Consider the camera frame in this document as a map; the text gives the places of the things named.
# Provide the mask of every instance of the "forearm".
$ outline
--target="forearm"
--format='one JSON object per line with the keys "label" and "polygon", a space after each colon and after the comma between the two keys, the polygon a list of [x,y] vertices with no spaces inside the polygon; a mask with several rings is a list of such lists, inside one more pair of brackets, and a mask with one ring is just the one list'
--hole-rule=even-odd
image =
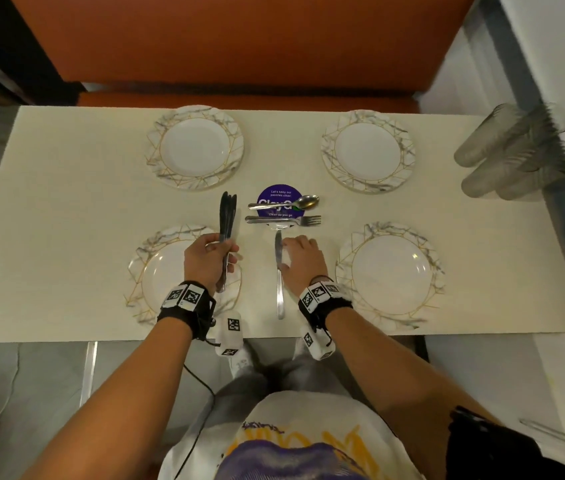
{"label": "forearm", "polygon": [[51,441],[23,479],[125,480],[143,472],[172,410],[192,340],[161,320]]}
{"label": "forearm", "polygon": [[369,402],[429,480],[446,476],[447,427],[456,406],[497,422],[431,364],[351,308],[332,312],[326,326]]}

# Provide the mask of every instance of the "marble-patterned plate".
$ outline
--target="marble-patterned plate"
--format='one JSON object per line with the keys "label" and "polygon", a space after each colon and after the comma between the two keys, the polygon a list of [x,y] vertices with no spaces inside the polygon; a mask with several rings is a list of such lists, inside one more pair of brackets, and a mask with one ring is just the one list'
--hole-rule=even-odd
{"label": "marble-patterned plate", "polygon": [[154,123],[145,160],[163,182],[179,189],[216,185],[236,171],[243,136],[229,114],[210,106],[183,106]]}
{"label": "marble-patterned plate", "polygon": [[[181,225],[148,237],[129,263],[130,282],[125,305],[140,323],[156,323],[163,300],[183,278],[184,252],[202,234],[214,231],[196,224]],[[236,305],[240,292],[240,266],[227,274],[226,288],[216,293],[214,316]]]}
{"label": "marble-patterned plate", "polygon": [[320,145],[327,171],[346,187],[365,193],[397,189],[411,176],[414,143],[387,114],[357,109],[326,129]]}
{"label": "marble-patterned plate", "polygon": [[419,328],[444,300],[444,271],[433,246],[395,222],[374,222],[351,234],[335,277],[358,313],[385,333]]}

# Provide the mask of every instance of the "plate rim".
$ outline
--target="plate rim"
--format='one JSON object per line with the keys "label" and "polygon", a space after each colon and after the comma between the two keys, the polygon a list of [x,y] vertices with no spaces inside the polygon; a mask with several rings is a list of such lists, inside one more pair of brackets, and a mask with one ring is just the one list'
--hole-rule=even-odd
{"label": "plate rim", "polygon": [[[342,131],[351,125],[366,123],[383,128],[398,143],[400,161],[396,169],[387,177],[370,180],[349,173],[340,163],[335,153],[335,141]],[[414,142],[409,132],[397,120],[382,112],[371,109],[355,109],[341,114],[337,123],[329,125],[323,133],[320,152],[326,170],[340,184],[348,189],[363,193],[391,192],[403,185],[412,175],[415,167]]]}
{"label": "plate rim", "polygon": [[[220,126],[230,140],[225,161],[213,171],[199,177],[182,175],[169,168],[162,159],[160,144],[167,131],[186,120],[205,119]],[[244,153],[244,138],[239,124],[226,112],[207,105],[187,105],[163,114],[146,134],[149,146],[144,152],[145,163],[161,182],[184,190],[201,190],[220,184],[239,167]]]}
{"label": "plate rim", "polygon": [[[415,310],[404,314],[390,314],[372,306],[358,292],[353,279],[353,261],[358,250],[375,237],[383,235],[403,237],[411,242],[422,251],[431,266],[431,282],[427,295]],[[445,278],[446,274],[440,265],[438,252],[430,241],[423,237],[421,233],[415,231],[414,228],[392,221],[368,223],[363,226],[362,230],[351,233],[350,239],[339,249],[338,259],[335,263],[335,280],[339,285],[342,285],[352,298],[354,309],[367,321],[386,333],[399,330],[416,330],[429,322],[444,301],[446,295]]]}
{"label": "plate rim", "polygon": [[[202,234],[207,233],[215,233],[215,231],[207,226],[198,224],[175,225],[153,233],[136,248],[134,257],[132,257],[127,266],[129,273],[127,284],[132,290],[129,293],[123,294],[125,306],[130,309],[132,318],[135,318],[136,322],[140,324],[156,324],[157,312],[152,310],[149,303],[147,303],[143,291],[143,275],[151,258],[169,244],[180,241],[194,241]],[[183,239],[183,234],[190,239]],[[240,295],[241,286],[242,271],[240,266],[236,264],[234,273],[227,274],[226,290],[222,294],[216,294],[217,304],[214,309],[214,316],[234,308]]]}

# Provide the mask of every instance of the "tabletop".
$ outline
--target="tabletop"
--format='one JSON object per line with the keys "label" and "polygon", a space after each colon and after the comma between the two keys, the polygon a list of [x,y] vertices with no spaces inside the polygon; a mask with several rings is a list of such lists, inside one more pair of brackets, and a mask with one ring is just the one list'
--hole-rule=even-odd
{"label": "tabletop", "polygon": [[321,196],[323,224],[293,227],[318,240],[330,272],[366,223],[413,227],[436,248],[446,301],[417,330],[397,333],[565,331],[565,261],[543,201],[470,199],[470,169],[453,153],[478,116],[395,114],[415,145],[414,175],[367,195],[331,177],[321,135],[338,113],[228,111],[245,137],[239,169],[221,185],[181,191],[146,168],[146,133],[165,109],[22,107],[0,167],[0,342],[139,340],[149,327],[125,306],[127,265],[156,231],[218,227],[224,191],[238,194],[241,246],[236,309],[246,337],[296,337],[301,315],[285,292],[276,317],[274,235],[247,225],[247,203],[272,184]]}

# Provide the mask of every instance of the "sticker on table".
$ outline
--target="sticker on table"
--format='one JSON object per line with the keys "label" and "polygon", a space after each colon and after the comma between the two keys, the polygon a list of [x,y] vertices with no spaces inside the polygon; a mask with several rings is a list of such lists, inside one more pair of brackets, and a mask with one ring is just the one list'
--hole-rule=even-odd
{"label": "sticker on table", "polygon": [[302,217],[304,210],[294,209],[291,204],[302,194],[295,188],[285,184],[272,185],[263,190],[258,196],[257,203],[280,203],[275,209],[258,210],[261,217]]}

